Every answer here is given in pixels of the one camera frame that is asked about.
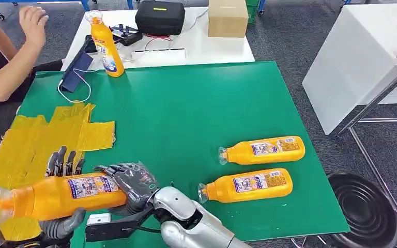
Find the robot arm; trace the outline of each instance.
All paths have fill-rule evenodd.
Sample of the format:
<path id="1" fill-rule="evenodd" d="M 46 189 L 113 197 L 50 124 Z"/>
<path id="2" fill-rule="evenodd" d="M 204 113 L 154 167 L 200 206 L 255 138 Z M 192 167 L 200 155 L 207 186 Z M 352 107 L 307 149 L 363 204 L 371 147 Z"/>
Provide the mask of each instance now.
<path id="1" fill-rule="evenodd" d="M 174 187 L 157 189 L 154 176 L 141 163 L 98 166 L 111 176 L 128 196 L 134 213 L 111 221 L 110 214 L 90 216 L 86 225 L 86 242 L 128 238 L 136 229 L 160 232 L 171 248 L 249 248 L 233 232 L 196 201 Z M 161 223 L 159 230 L 141 227 L 151 215 Z"/>
<path id="2" fill-rule="evenodd" d="M 162 239 L 171 248 L 248 248 L 233 232 L 196 201 L 174 187 L 165 187 L 152 198 Z"/>

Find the black case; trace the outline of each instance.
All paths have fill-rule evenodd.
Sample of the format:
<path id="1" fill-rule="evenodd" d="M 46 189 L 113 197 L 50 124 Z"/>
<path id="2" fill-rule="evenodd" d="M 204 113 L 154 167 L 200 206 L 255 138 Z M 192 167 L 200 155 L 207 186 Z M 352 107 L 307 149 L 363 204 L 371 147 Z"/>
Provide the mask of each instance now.
<path id="1" fill-rule="evenodd" d="M 170 36 L 179 35 L 185 20 L 182 3 L 143 1 L 139 4 L 135 21 L 144 34 Z"/>

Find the product label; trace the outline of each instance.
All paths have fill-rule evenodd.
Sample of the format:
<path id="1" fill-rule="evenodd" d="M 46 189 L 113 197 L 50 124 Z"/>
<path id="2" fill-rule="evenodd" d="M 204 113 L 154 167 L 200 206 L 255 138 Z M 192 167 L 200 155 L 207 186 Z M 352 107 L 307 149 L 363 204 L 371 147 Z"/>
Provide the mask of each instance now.
<path id="1" fill-rule="evenodd" d="M 107 176 L 69 179 L 68 184 L 74 199 L 118 190 L 116 183 Z"/>
<path id="2" fill-rule="evenodd" d="M 295 151 L 299 149 L 299 144 L 294 138 L 279 139 L 271 142 L 251 143 L 255 156 L 264 156 L 272 153 Z"/>
<path id="3" fill-rule="evenodd" d="M 284 151 L 296 151 L 299 150 L 299 144 L 294 140 L 294 138 L 280 139 L 277 142 L 279 150 Z"/>
<path id="4" fill-rule="evenodd" d="M 102 57 L 104 68 L 107 71 L 116 72 L 115 60 L 113 59 L 113 56 L 109 53 L 109 50 L 105 47 L 105 42 L 97 39 L 95 39 L 94 42 L 97 47 L 98 54 L 100 54 Z"/>
<path id="5" fill-rule="evenodd" d="M 250 144 L 252 146 L 253 154 L 255 156 L 267 155 L 278 152 L 278 148 L 267 142 L 258 142 Z"/>
<path id="6" fill-rule="evenodd" d="M 278 170 L 249 177 L 234 178 L 234 186 L 237 193 L 262 190 L 285 184 L 285 177 Z"/>

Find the yellow plastic sheet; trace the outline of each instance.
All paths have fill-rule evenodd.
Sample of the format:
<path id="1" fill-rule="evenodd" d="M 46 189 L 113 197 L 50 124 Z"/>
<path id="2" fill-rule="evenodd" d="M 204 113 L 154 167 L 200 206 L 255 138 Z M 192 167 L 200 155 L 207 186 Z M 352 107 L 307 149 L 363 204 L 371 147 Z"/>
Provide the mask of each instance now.
<path id="1" fill-rule="evenodd" d="M 42 115 L 16 116 L 0 144 L 0 187 L 13 189 L 42 179 L 50 155 L 61 146 L 76 151 L 74 166 L 85 151 L 111 148 L 115 122 L 89 123 L 94 107 L 84 103 L 59 106 L 49 123 Z M 30 218 L 7 220 L 0 229 L 7 240 L 29 239 L 40 233 L 37 221 Z"/>

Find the yellow bottle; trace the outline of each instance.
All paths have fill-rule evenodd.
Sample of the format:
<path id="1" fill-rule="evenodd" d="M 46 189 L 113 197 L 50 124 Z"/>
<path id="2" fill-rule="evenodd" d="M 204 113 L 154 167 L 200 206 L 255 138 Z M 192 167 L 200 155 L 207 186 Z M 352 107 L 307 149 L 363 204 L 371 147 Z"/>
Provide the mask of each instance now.
<path id="1" fill-rule="evenodd" d="M 198 185 L 200 203 L 217 200 L 222 203 L 242 202 L 286 196 L 293 182 L 286 169 L 264 169 L 237 175 L 223 176 L 215 182 Z"/>
<path id="2" fill-rule="evenodd" d="M 29 216 L 39 221 L 70 216 L 78 207 L 87 211 L 126 203 L 125 193 L 104 173 L 47 177 L 32 186 L 0 188 L 0 223 Z"/>
<path id="3" fill-rule="evenodd" d="M 296 161 L 305 155 L 305 146 L 300 137 L 285 136 L 244 141 L 230 148 L 220 147 L 221 164 L 264 164 Z"/>
<path id="4" fill-rule="evenodd" d="M 90 34 L 97 46 L 97 51 L 102 56 L 105 72 L 109 76 L 121 76 L 124 65 L 119 57 L 110 29 L 102 21 L 102 13 L 98 10 L 89 11 L 86 19 L 91 24 Z"/>

